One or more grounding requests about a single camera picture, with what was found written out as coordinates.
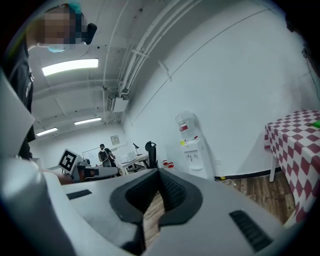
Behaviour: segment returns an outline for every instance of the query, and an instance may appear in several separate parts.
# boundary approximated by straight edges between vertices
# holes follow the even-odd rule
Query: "green object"
[[[317,128],[320,128],[320,120],[314,122],[314,123],[312,124],[312,126],[317,127]]]

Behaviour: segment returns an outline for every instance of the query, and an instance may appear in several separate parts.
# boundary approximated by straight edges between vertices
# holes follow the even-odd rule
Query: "white desk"
[[[126,163],[119,163],[117,162],[116,165],[121,169],[123,175],[128,175],[128,166],[134,165],[137,162],[141,161],[141,160],[146,160],[148,159],[149,156],[148,155],[139,155],[136,157],[135,160],[131,161],[131,162],[126,162]],[[146,165],[144,162],[140,162],[139,165],[143,165],[145,169],[147,169]]]

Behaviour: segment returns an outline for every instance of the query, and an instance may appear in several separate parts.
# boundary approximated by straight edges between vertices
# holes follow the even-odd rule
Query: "white wall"
[[[203,0],[161,39],[132,86],[122,122],[130,143],[155,142],[159,163],[168,159],[183,171],[175,116],[189,110],[221,161],[215,175],[270,169],[265,124],[320,103],[301,38],[279,10],[257,2]]]
[[[111,136],[119,136],[120,144],[112,145]],[[115,156],[119,156],[133,151],[133,146],[127,147],[127,140],[123,129],[118,125],[96,126],[81,131],[67,133],[59,137],[49,137],[47,139],[35,140],[30,143],[30,149],[34,158],[40,158],[43,168],[52,168],[58,162],[65,149],[69,149],[80,156],[84,151],[98,148],[100,144],[106,148],[114,149]]]

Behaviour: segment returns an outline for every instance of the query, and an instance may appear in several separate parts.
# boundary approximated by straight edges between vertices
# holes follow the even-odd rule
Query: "table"
[[[293,222],[305,218],[320,188],[319,110],[301,109],[265,126],[264,148],[271,151],[270,182],[278,161],[295,201]]]
[[[131,162],[126,162],[126,163],[117,162],[116,165],[122,170],[122,173],[124,175],[128,175],[129,174],[128,173],[128,166],[131,166],[131,165],[133,165],[133,164],[135,164],[135,163],[137,163],[137,162],[139,162],[141,160],[146,160],[148,158],[149,158],[148,155],[139,155],[139,156],[137,156],[137,158],[135,160],[133,160]],[[144,162],[140,162],[139,165],[143,165],[144,168],[147,169],[147,167],[146,167]]]

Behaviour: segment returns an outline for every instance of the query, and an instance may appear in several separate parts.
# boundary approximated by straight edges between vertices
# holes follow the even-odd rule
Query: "baseboard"
[[[247,174],[239,174],[239,175],[215,176],[214,178],[217,179],[218,181],[223,181],[227,179],[233,180],[233,179],[254,178],[254,177],[269,175],[270,171],[271,170],[264,170],[264,171],[247,173]],[[280,167],[275,168],[275,172],[276,173],[281,172],[281,168]]]

